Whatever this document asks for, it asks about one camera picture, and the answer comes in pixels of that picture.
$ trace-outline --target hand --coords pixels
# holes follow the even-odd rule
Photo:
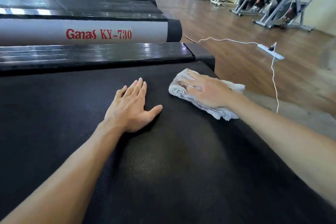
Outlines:
[[[194,96],[196,101],[211,108],[228,108],[241,94],[232,91],[217,78],[202,75],[188,70],[188,74],[195,80],[182,79],[187,84],[188,94]]]
[[[121,126],[123,132],[136,132],[150,123],[162,111],[162,105],[155,106],[150,111],[144,110],[146,82],[135,80],[127,88],[124,86],[115,94],[111,106],[108,108],[105,120],[111,120]]]

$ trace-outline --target white towel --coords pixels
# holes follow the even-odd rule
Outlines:
[[[196,107],[198,107],[201,110],[206,111],[207,113],[211,114],[214,116],[217,120],[219,120],[221,117],[224,118],[224,120],[230,120],[230,119],[238,119],[238,116],[235,115],[233,112],[229,111],[228,109],[225,108],[210,108],[207,106],[204,106],[200,103],[198,103],[195,98],[187,93],[187,90],[184,86],[184,83],[181,83],[181,79],[189,79],[189,80],[194,80],[188,73],[187,69],[184,69],[181,73],[178,73],[175,77],[175,79],[172,81],[172,83],[169,86],[169,93],[177,96],[181,99],[187,100]],[[226,84],[230,89],[243,93],[245,90],[245,85],[242,84],[235,84],[233,82],[228,82],[225,80],[221,80],[224,84]]]

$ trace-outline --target power strip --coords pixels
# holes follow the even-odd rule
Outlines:
[[[271,51],[271,48],[267,48],[265,45],[263,44],[258,44],[258,47],[260,49],[262,49],[263,51],[267,52],[268,54],[272,55],[273,57],[277,58],[277,59],[284,59],[285,57],[281,56],[279,53],[275,52],[274,50]]]

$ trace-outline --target electrical cord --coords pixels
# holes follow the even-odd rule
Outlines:
[[[215,41],[218,41],[218,42],[226,41],[227,40],[227,41],[231,41],[231,42],[234,42],[234,43],[240,43],[240,44],[256,44],[256,45],[259,45],[256,42],[247,42],[247,43],[245,43],[245,42],[240,42],[240,41],[236,41],[236,40],[232,40],[232,39],[228,39],[228,38],[226,38],[226,39],[215,39],[213,37],[208,37],[207,39],[201,39],[201,40],[198,40],[198,41],[194,41],[194,40],[190,39],[189,37],[187,37],[184,33],[183,33],[183,35],[187,39],[189,39],[190,41],[192,41],[195,44],[199,43],[200,41],[206,41],[206,40],[212,39],[212,40],[215,40]],[[276,45],[277,45],[277,43],[275,42],[275,44],[271,48],[269,48],[269,50],[275,52]],[[278,111],[279,111],[279,99],[278,99],[278,90],[277,90],[277,87],[276,87],[275,81],[274,81],[274,77],[275,77],[275,71],[274,71],[274,68],[273,68],[274,60],[275,60],[275,56],[273,56],[273,60],[272,60],[272,64],[271,64],[271,69],[273,71],[272,81],[273,81],[273,85],[274,85],[274,89],[275,89],[275,97],[276,97],[276,103],[277,103],[276,113],[278,113]]]

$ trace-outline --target wooden floor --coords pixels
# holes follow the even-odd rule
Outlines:
[[[209,36],[257,42],[271,46],[285,59],[276,61],[275,83],[279,99],[308,109],[336,115],[336,68],[318,66],[321,46],[332,39],[319,31],[266,29],[253,17],[237,17],[207,0],[156,0],[159,9],[181,21],[183,33],[198,41]],[[183,36],[182,42],[190,42]],[[246,89],[275,98],[270,55],[254,44],[229,41],[199,43],[216,57],[215,73],[221,79],[246,85]]]

